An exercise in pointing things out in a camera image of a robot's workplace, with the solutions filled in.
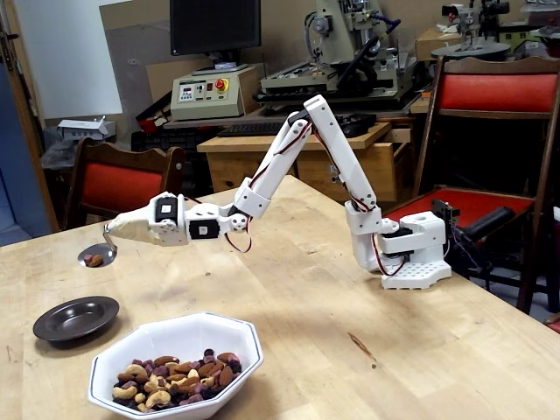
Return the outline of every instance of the metal spoon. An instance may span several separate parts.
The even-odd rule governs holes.
[[[103,227],[103,238],[105,239],[105,243],[97,243],[80,252],[80,254],[78,255],[78,263],[80,263],[80,265],[83,265],[84,267],[88,267],[89,269],[99,269],[101,267],[107,267],[116,259],[117,247],[111,240],[111,237],[109,236],[108,225],[105,225]],[[98,265],[97,267],[89,267],[86,264],[86,260],[85,260],[86,255],[102,256],[103,263],[101,265]]]

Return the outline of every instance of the robotic arm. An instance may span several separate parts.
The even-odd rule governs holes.
[[[255,176],[245,178],[232,204],[199,203],[186,209],[183,195],[165,192],[144,208],[120,214],[106,231],[161,246],[248,231],[251,220],[264,215],[314,126],[350,196],[345,204],[346,221],[358,264],[368,271],[380,270],[386,289],[425,289],[450,277],[451,267],[444,261],[444,221],[432,212],[404,217],[400,223],[383,219],[375,192],[326,100],[319,95],[304,107],[284,123]]]

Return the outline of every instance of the red wire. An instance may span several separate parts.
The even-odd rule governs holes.
[[[202,201],[198,201],[197,199],[192,199],[191,197],[185,197],[187,200],[194,201],[195,203],[202,204]]]
[[[304,127],[304,129],[302,129],[302,131],[299,133],[299,135],[290,142],[290,144],[288,144],[286,147],[284,147],[282,150],[278,151],[277,153],[275,153],[274,155],[282,155],[284,154],[287,150],[290,149],[290,147],[292,147],[295,143],[297,143],[299,140],[302,139],[302,137],[305,135],[305,133],[307,132],[307,130],[309,129],[309,127],[312,124],[310,122],[307,123],[307,125]],[[251,182],[249,183],[248,187],[252,188],[253,185],[255,184],[255,182],[266,172],[267,169],[269,169],[270,164],[267,164],[264,168],[262,168],[262,170],[257,173],[253,179],[251,179]],[[251,234],[249,232],[249,227],[250,227],[250,223],[253,220],[252,217],[248,216],[247,219],[247,235],[248,235],[248,246],[247,249],[245,250],[241,250],[239,247],[237,247],[232,241],[231,239],[229,239],[229,235],[228,234],[224,234],[224,236],[226,237],[227,242],[238,252],[241,252],[243,254],[247,254],[250,250],[251,247],[253,246],[253,239],[251,238]]]
[[[239,247],[237,247],[237,246],[231,241],[231,239],[229,239],[229,235],[228,235],[228,234],[224,234],[224,236],[226,236],[227,242],[229,242],[229,244],[230,244],[232,247],[234,247],[234,249],[235,249],[237,252],[241,252],[242,254],[247,254],[247,253],[251,250],[251,247],[253,246],[253,239],[251,238],[251,233],[249,232],[249,227],[251,226],[251,221],[252,221],[252,220],[253,220],[252,217],[248,217],[248,218],[247,218],[247,226],[246,226],[246,229],[247,229],[247,235],[248,235],[248,246],[247,246],[247,249],[245,249],[244,251],[241,250],[241,249],[239,249]]]
[[[275,155],[283,155],[287,150],[290,149],[291,146],[293,146],[295,143],[297,143],[299,140],[301,140],[301,138],[305,135],[305,133],[307,132],[307,130],[309,129],[310,125],[312,125],[310,122],[307,123],[307,125],[304,127],[304,129],[301,131],[301,133],[299,133],[299,136],[297,136],[294,140],[292,140],[290,142],[290,144],[288,144],[286,147],[284,147],[282,150],[276,152],[274,154]],[[267,169],[269,169],[270,164],[267,164],[264,168],[262,168],[262,171],[260,171],[259,173],[257,173],[253,179],[251,180],[251,182],[249,183],[248,187],[252,188],[253,185],[255,184],[255,182],[266,172]]]
[[[379,265],[379,270],[381,271],[381,273],[383,273],[385,276],[388,277],[392,277],[394,276],[396,273],[398,273],[403,267],[404,267],[404,263],[406,261],[405,257],[402,258],[402,262],[401,265],[399,266],[398,269],[395,270],[395,272],[393,274],[389,274],[386,270],[385,267],[383,267],[382,264],[382,259],[379,257],[379,251],[377,250],[377,245],[375,245],[375,239],[374,239],[374,235],[371,235],[371,244],[374,247],[374,251],[375,251],[375,258],[377,259],[377,264]]]
[[[336,171],[338,173],[340,173],[340,169],[339,167],[336,165],[336,163],[334,162],[333,159],[333,155],[331,154],[331,151],[329,150],[329,148],[326,146],[325,141],[323,140],[323,137],[321,137],[321,135],[319,134],[319,132],[317,131],[317,129],[315,129],[313,127],[313,134],[315,135],[315,137],[318,139],[318,142],[321,143],[321,145],[323,146],[323,148],[326,151],[326,154],[328,155],[328,157],[331,159],[331,163],[334,166],[334,168],[336,169]],[[371,208],[369,208],[366,204],[362,203],[359,199],[356,199],[352,193],[348,190],[347,184],[346,182],[344,184],[342,184],[342,186],[344,187],[344,189],[346,190],[346,192],[350,195],[350,199],[356,203],[358,205],[358,207],[361,207],[362,211],[364,213],[369,213],[372,211]]]

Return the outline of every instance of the milling machine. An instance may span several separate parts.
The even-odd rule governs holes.
[[[498,38],[499,15],[509,13],[509,2],[500,0],[481,0],[475,7],[475,0],[470,0],[468,7],[452,4],[442,7],[442,16],[449,18],[450,25],[457,25],[461,34],[461,44],[444,46],[434,50],[431,55],[437,58],[446,55],[451,59],[476,57],[483,60],[503,60],[510,45],[495,42]]]
[[[321,94],[330,102],[400,101],[413,88],[416,57],[389,46],[401,23],[377,0],[317,0],[304,22],[310,62],[261,80],[260,103],[292,104]]]

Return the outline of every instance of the small black dish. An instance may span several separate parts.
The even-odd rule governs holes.
[[[52,343],[76,340],[107,326],[118,312],[119,304],[111,297],[82,297],[44,313],[35,322],[33,333]]]

